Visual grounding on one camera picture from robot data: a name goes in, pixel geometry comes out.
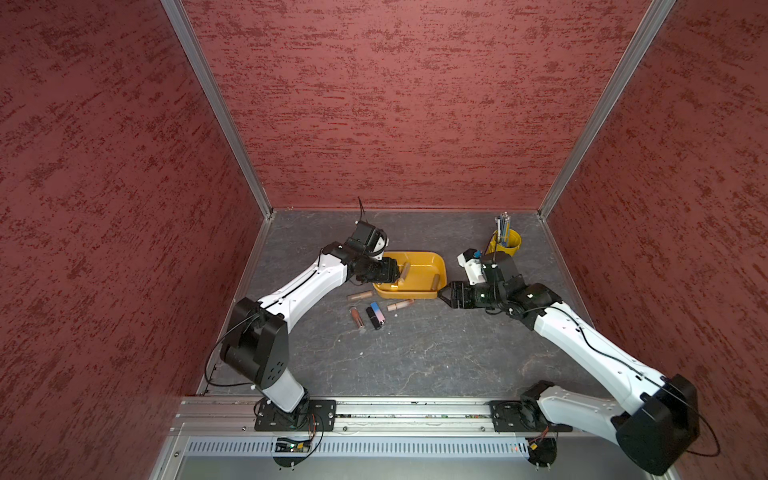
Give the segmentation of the beige lipstick tube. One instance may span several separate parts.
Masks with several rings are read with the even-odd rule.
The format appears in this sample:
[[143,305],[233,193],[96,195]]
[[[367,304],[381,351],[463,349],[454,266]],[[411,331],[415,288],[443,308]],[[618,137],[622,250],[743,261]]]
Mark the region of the beige lipstick tube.
[[368,290],[368,291],[350,294],[347,296],[347,300],[349,302],[356,302],[356,301],[372,298],[374,295],[375,295],[375,292],[373,290]]

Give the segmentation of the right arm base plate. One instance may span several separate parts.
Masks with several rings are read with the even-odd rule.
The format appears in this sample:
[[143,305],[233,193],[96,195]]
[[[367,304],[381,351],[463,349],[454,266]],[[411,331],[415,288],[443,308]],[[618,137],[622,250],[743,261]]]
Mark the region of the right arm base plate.
[[568,433],[573,428],[547,420],[535,402],[499,400],[488,403],[497,433]]

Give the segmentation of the gold lipstick tube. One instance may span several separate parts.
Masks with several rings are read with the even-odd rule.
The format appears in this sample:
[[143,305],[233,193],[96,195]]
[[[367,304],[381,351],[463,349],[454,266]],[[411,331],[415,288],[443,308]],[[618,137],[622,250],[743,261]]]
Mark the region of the gold lipstick tube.
[[411,269],[411,264],[409,262],[406,262],[401,269],[400,277],[398,278],[399,283],[406,281],[407,276],[410,272],[410,269]]

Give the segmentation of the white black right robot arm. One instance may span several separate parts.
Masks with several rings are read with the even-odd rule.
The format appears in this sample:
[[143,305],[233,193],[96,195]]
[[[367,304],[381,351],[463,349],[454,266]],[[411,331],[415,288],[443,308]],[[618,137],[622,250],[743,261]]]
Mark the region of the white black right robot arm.
[[639,468],[664,475],[698,439],[700,416],[695,386],[668,377],[635,359],[592,328],[561,296],[541,283],[528,284],[506,253],[469,249],[458,257],[467,275],[438,296],[453,309],[504,314],[550,341],[608,392],[598,398],[540,381],[516,401],[498,404],[525,431],[547,435],[571,427],[615,445]]

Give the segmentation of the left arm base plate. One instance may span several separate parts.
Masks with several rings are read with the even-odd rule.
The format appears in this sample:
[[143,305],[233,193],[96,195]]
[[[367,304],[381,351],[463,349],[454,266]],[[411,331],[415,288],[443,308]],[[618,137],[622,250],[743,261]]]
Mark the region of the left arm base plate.
[[292,412],[279,409],[271,400],[262,399],[254,406],[254,430],[257,432],[328,432],[334,429],[335,400],[304,399]]

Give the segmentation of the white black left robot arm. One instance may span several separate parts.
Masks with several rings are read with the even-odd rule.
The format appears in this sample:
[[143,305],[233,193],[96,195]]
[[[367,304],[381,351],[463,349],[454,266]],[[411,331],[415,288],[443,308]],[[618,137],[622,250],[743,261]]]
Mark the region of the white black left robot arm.
[[220,343],[221,361],[277,409],[286,414],[301,409],[308,393],[288,367],[291,331],[312,307],[350,279],[374,284],[397,280],[397,262],[383,256],[387,245],[384,237],[371,245],[352,238],[333,242],[283,287],[259,300],[239,300]]

